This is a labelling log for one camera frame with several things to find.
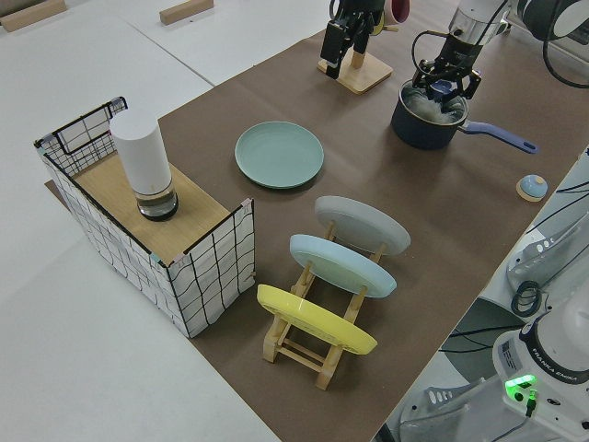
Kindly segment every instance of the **white table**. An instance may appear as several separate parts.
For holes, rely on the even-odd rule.
[[[33,141],[123,95],[164,115],[211,86],[99,1],[0,30],[0,428],[11,441],[277,440],[92,249]]]
[[[325,0],[216,0],[212,9],[165,26],[159,11],[180,0],[102,1],[212,85],[316,34],[329,20]]]

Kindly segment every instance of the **yellow plate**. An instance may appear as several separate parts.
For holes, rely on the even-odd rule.
[[[348,352],[367,355],[376,347],[375,338],[351,322],[279,288],[258,285],[258,302],[296,328]]]

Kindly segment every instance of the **white robot body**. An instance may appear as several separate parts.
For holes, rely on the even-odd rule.
[[[493,364],[503,402],[574,442],[589,441],[589,280],[579,292],[521,331],[502,334]]]

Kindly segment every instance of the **plate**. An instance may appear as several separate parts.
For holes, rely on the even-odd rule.
[[[292,235],[291,255],[324,281],[342,290],[358,294],[367,288],[366,297],[387,297],[397,282],[385,269],[365,256],[341,244],[309,235]]]
[[[351,322],[279,288],[258,285],[258,302],[296,328],[348,352],[367,355],[376,347],[375,338]]]
[[[290,189],[315,177],[323,165],[323,147],[304,127],[291,122],[262,122],[237,140],[236,162],[259,185]]]
[[[405,227],[378,209],[350,198],[321,196],[315,201],[315,215],[324,227],[330,221],[335,223],[337,239],[369,253],[376,253],[385,244],[383,255],[398,255],[411,244]]]

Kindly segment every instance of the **brown tablecloth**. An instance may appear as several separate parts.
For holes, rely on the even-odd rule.
[[[255,289],[192,340],[284,441],[369,440],[541,207],[522,200],[515,184],[537,173],[554,190],[589,142],[587,92],[552,79],[540,43],[520,29],[484,48],[477,62],[483,82],[469,117],[539,144],[538,155],[486,135],[456,133],[448,148],[431,152],[401,142],[389,122],[399,86],[414,71],[411,40],[419,30],[444,30],[454,11],[448,5],[456,1],[423,3],[430,5],[415,5],[399,33],[369,42],[368,51],[395,72],[363,96],[317,70],[317,35],[160,121],[170,162],[217,201],[234,207],[254,198],[259,283],[288,290],[295,282],[301,268],[290,256],[289,238],[322,234],[314,217],[321,195],[370,204],[410,232],[410,247],[381,261],[397,290],[367,299],[356,322],[378,346],[370,355],[344,355],[328,391],[314,386],[315,372],[286,357],[274,365],[262,360],[271,315],[257,303]],[[440,45],[426,37],[418,52],[432,58]],[[265,189],[237,167],[238,137],[276,120],[306,127],[324,147],[323,169],[303,187]],[[320,282],[309,298],[341,313],[349,301]]]

